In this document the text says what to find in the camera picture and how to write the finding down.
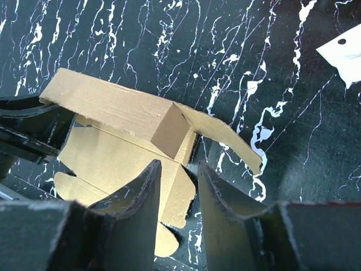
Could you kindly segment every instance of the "tan cardboard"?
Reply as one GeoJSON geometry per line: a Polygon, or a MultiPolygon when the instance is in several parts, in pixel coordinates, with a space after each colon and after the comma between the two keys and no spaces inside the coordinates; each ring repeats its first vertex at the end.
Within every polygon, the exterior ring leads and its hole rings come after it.
{"type": "MultiPolygon", "coordinates": [[[[225,123],[170,100],[59,69],[40,96],[91,127],[73,128],[59,158],[77,177],[55,175],[59,195],[89,206],[133,180],[153,159],[162,162],[159,222],[182,228],[195,187],[184,171],[196,133],[229,145],[254,174],[261,158],[225,123]]],[[[159,224],[156,255],[178,248],[159,224]]]]}

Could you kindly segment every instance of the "cardboard piece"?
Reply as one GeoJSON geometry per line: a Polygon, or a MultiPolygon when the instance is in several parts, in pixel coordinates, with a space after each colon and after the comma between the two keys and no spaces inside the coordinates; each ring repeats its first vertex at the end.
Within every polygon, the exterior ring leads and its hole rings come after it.
{"type": "MultiPolygon", "coordinates": [[[[182,228],[195,187],[184,171],[196,133],[229,145],[260,173],[262,159],[225,123],[184,105],[141,91],[59,69],[41,94],[91,127],[74,127],[59,158],[77,177],[57,173],[55,187],[65,200],[89,206],[127,185],[153,159],[162,162],[159,222],[182,228]]],[[[159,223],[157,256],[178,248],[159,223]]]]}

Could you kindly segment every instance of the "folded cardboard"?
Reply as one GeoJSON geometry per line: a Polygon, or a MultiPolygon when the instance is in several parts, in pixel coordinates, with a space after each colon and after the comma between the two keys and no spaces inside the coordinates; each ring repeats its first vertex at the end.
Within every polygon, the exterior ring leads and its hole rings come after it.
{"type": "MultiPolygon", "coordinates": [[[[55,175],[65,200],[89,206],[133,180],[153,159],[162,162],[159,222],[182,228],[195,187],[184,171],[196,133],[229,145],[254,174],[261,158],[225,123],[182,104],[107,81],[59,69],[41,94],[77,113],[77,121],[59,158],[77,175],[55,175]]],[[[162,224],[156,255],[178,248],[162,224]]]]}

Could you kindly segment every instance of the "cardboard flap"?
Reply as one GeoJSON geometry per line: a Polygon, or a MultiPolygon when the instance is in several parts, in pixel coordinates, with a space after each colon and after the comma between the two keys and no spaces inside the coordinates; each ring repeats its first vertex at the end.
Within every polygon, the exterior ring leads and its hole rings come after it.
{"type": "Polygon", "coordinates": [[[170,158],[176,156],[188,132],[172,101],[68,69],[58,69],[40,100],[151,141],[170,158]]]}
{"type": "Polygon", "coordinates": [[[172,255],[178,247],[179,243],[174,234],[158,222],[155,255],[158,257],[168,257],[172,255]]]}
{"type": "Polygon", "coordinates": [[[186,225],[186,220],[184,219],[185,214],[180,212],[180,210],[189,209],[195,194],[196,188],[193,182],[183,167],[179,165],[172,190],[168,196],[167,208],[165,208],[163,212],[162,222],[183,228],[186,225]],[[182,198],[179,198],[180,191],[182,192],[182,198]],[[175,200],[177,201],[177,205],[171,204],[171,202],[175,200]]]}
{"type": "MultiPolygon", "coordinates": [[[[189,146],[193,145],[194,138],[194,132],[189,131],[177,153],[179,161],[183,161],[185,155],[189,158],[189,146]]],[[[151,160],[161,160],[159,221],[172,222],[171,225],[179,228],[185,225],[195,187],[186,173],[182,173],[180,163],[164,154],[152,152],[94,126],[73,127],[59,158],[77,177],[57,173],[54,177],[57,192],[65,200],[77,200],[86,206],[127,185],[151,160]]],[[[170,256],[178,248],[178,241],[166,227],[158,226],[161,229],[157,230],[156,255],[170,256]]]]}
{"type": "Polygon", "coordinates": [[[194,132],[228,145],[244,161],[253,174],[261,174],[262,158],[231,127],[203,112],[195,111],[179,103],[175,104],[182,111],[194,132]]]}
{"type": "Polygon", "coordinates": [[[64,200],[77,200],[85,207],[89,207],[94,202],[108,196],[108,193],[101,191],[97,187],[63,172],[57,172],[54,179],[56,192],[64,200]]]}

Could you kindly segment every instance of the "corrugated cardboard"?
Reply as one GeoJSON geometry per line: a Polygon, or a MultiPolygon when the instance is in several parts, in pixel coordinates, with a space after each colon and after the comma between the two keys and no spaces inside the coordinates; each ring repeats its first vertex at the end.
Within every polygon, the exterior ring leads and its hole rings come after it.
{"type": "MultiPolygon", "coordinates": [[[[225,123],[184,105],[141,91],[59,69],[40,96],[91,127],[73,128],[59,158],[77,177],[55,175],[65,200],[89,206],[133,180],[153,159],[162,162],[159,221],[182,228],[195,187],[184,171],[196,133],[229,145],[259,174],[261,158],[225,123]]],[[[161,224],[157,256],[178,242],[161,224]]]]}

